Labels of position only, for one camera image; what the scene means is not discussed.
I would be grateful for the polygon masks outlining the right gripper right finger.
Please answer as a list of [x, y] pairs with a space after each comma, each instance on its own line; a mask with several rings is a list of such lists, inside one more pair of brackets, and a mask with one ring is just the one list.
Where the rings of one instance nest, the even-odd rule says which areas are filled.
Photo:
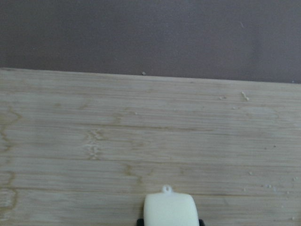
[[205, 223], [202, 219], [199, 219], [198, 222], [199, 222], [199, 226], [205, 226]]

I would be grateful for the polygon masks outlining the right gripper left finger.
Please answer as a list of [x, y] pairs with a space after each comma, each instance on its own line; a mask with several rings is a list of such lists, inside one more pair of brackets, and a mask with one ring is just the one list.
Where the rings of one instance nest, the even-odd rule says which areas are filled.
[[136, 225], [137, 225], [137, 226], [144, 226], [144, 219], [143, 219], [143, 218], [137, 219]]

